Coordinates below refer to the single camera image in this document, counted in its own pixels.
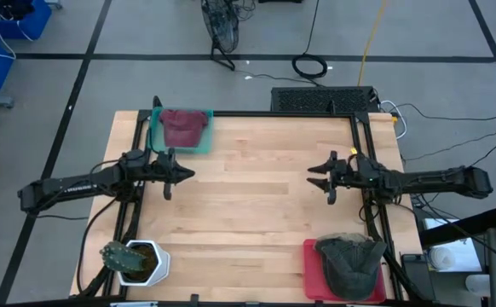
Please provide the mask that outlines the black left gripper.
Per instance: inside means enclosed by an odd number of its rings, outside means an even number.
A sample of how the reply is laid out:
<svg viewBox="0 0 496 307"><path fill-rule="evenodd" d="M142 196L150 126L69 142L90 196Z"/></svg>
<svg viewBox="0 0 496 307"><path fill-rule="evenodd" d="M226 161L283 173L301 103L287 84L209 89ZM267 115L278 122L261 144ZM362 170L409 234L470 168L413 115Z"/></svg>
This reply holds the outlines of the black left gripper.
<svg viewBox="0 0 496 307"><path fill-rule="evenodd" d="M172 198L171 188L173 179L175 179L175 182L183 182L193 177L195 173L195 171L180 165L175 167L175 163L176 154L174 148L156 152L156 159L151 163L152 171L160 176L161 182L164 184L163 196L166 200ZM180 175L176 176L174 174L174 167L175 171L181 173Z"/></svg>

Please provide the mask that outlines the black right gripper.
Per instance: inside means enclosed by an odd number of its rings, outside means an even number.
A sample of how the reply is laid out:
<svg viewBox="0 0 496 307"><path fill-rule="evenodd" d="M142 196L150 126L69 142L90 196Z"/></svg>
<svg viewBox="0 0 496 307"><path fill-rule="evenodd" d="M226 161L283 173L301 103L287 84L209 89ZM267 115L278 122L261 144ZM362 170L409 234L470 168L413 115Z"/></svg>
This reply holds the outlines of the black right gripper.
<svg viewBox="0 0 496 307"><path fill-rule="evenodd" d="M317 188L328 191L327 203L334 204L337 200L337 187L350 188L355 182L355 173L351 162L357 157L357 153L351 154L347 159L339 159L337 151L331 151L327 164L309 167L308 171L313 173L329 173L327 179L307 179Z"/></svg>

